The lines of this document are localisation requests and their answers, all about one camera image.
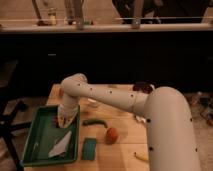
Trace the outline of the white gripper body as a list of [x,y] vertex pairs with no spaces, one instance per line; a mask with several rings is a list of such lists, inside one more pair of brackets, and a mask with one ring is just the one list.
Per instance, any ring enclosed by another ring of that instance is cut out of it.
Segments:
[[67,128],[75,119],[76,112],[59,111],[57,114],[58,124],[60,128]]

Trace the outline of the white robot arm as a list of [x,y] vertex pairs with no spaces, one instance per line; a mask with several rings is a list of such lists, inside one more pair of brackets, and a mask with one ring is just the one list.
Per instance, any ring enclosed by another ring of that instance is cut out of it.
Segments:
[[77,114],[79,99],[90,98],[146,119],[150,171],[201,171],[193,119],[186,98],[171,87],[151,93],[90,84],[78,73],[61,82],[58,111],[67,119]]

